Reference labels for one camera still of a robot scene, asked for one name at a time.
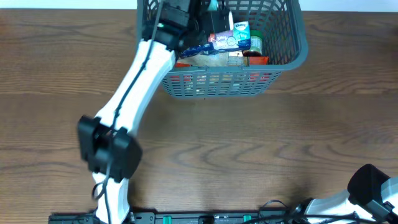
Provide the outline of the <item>teal wipes packet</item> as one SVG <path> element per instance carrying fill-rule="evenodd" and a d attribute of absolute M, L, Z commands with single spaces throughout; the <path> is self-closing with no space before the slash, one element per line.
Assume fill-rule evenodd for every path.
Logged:
<path fill-rule="evenodd" d="M 210 0 L 207 6 L 208 11 L 217 11 L 218 10 L 218 1 Z"/>

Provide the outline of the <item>beige paper pouch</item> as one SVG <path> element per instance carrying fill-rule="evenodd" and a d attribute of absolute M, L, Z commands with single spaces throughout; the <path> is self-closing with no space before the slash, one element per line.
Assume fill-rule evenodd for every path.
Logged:
<path fill-rule="evenodd" d="M 249 59 L 241 52 L 225 52 L 215 55 L 194 55 L 192 57 L 180 58 L 175 64 L 176 68 L 182 67 L 234 67 L 248 66 Z"/>

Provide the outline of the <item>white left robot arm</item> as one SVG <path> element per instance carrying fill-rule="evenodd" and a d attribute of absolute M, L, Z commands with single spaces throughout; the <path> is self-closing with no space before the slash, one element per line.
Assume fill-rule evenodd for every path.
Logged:
<path fill-rule="evenodd" d="M 123 223 L 130 213 L 129 179 L 142 158 L 136 136 L 162 79 L 183 51 L 233 28 L 224 1 L 159 1 L 152 14 L 140 18 L 136 54 L 127 74 L 94 117 L 83 115 L 78 122 L 80 155 L 95 181 L 98 223 Z"/>

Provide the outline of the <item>green lid jar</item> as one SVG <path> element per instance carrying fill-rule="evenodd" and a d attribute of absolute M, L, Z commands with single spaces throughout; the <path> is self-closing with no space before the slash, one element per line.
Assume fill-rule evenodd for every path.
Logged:
<path fill-rule="evenodd" d="M 250 30 L 251 32 L 251 47 L 248 50 L 243 50 L 245 57 L 262 57 L 263 48 L 263 34 L 258 30 Z"/>

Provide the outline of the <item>blue Kleenex tissue multipack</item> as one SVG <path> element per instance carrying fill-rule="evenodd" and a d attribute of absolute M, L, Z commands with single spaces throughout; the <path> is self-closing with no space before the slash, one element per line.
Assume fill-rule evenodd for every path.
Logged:
<path fill-rule="evenodd" d="M 248 50 L 251 47 L 251 31 L 248 21 L 233 24 L 232 30 L 210 34 L 207 43 L 190 47 L 180 53 L 180 58 L 196 55 L 216 55 Z"/>

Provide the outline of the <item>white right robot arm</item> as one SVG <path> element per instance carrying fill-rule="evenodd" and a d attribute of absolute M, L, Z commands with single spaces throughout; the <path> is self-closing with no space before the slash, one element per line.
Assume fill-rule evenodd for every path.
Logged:
<path fill-rule="evenodd" d="M 358 169 L 347 189 L 323 199 L 309 199 L 293 211 L 291 223 L 397 223 L 397 177 L 372 164 Z"/>

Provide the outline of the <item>orange pasta packet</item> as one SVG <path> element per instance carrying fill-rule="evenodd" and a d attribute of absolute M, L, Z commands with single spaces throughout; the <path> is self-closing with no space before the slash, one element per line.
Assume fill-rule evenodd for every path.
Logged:
<path fill-rule="evenodd" d="M 268 57 L 247 57 L 249 59 L 249 65 L 267 65 L 268 64 Z"/>

